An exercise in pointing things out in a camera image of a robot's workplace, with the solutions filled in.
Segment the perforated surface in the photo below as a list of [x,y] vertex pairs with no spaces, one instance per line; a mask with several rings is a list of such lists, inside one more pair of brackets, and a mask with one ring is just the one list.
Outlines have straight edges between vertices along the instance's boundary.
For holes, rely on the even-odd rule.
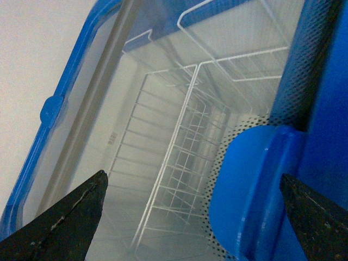
[[270,115],[270,125],[305,130],[342,1],[306,1]]

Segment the white wall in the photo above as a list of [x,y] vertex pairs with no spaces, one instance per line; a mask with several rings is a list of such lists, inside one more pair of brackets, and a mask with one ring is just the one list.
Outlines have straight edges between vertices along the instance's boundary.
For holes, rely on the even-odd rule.
[[96,0],[0,0],[0,215]]

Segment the wire rack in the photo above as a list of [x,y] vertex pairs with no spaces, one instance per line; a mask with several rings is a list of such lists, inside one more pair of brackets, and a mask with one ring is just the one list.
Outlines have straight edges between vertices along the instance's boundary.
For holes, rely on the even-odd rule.
[[188,9],[177,22],[206,60],[184,66],[187,62],[177,50],[165,47],[161,39],[152,41],[152,30],[128,42],[147,36],[156,52],[170,61],[170,69],[156,70],[141,55],[124,52],[149,71],[110,171],[122,190],[120,201],[133,197],[143,202],[137,205],[132,232],[123,241],[137,260],[146,260],[144,246],[155,238],[161,238],[153,245],[161,246],[162,252],[170,246],[180,252],[178,246],[184,249],[185,240],[191,239],[189,254],[168,250],[163,260],[214,252],[219,254],[206,260],[232,258],[221,254],[224,250],[214,241],[207,221],[213,184],[226,141],[246,128],[267,123],[292,36],[277,22],[267,1],[250,1],[267,16],[277,44],[223,56],[204,35],[182,25],[185,16],[212,1]]

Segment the black metal tool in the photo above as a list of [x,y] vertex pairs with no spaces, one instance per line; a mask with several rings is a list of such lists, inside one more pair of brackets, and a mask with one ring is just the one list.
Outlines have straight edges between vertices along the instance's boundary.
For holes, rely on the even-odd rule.
[[108,176],[99,171],[0,242],[0,260],[84,260],[102,216]]
[[282,176],[280,188],[308,260],[348,260],[348,211],[290,175]]

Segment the blue plastic part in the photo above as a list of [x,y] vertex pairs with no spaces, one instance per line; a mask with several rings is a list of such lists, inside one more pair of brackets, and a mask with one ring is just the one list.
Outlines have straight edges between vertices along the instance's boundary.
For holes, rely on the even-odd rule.
[[299,179],[348,210],[348,3],[336,27]]
[[60,112],[60,108],[63,105],[63,100],[63,96],[54,95],[45,101],[40,113],[42,125],[49,129],[53,127]]
[[[182,19],[182,26],[191,26],[247,1],[249,0],[214,0],[192,13],[185,15]],[[202,0],[144,1],[137,19],[135,20],[136,27],[132,28],[129,39],[149,29],[152,29],[152,40],[158,40],[163,36],[178,31],[177,21],[180,15],[201,2]],[[138,38],[125,45],[124,50],[130,51],[147,43],[149,43],[147,35],[144,35],[144,37]]]
[[284,203],[283,173],[296,175],[306,134],[293,128],[258,126],[227,149],[209,208],[219,243],[240,260],[272,260]]
[[36,134],[28,157],[24,162],[16,184],[9,197],[0,220],[0,241],[22,227],[22,211],[34,181],[34,169],[46,144],[50,130],[59,114],[65,96],[71,91],[78,76],[85,54],[87,53],[98,28],[121,7],[121,0],[99,0],[90,11],[61,79],[46,102],[40,114],[42,124]]

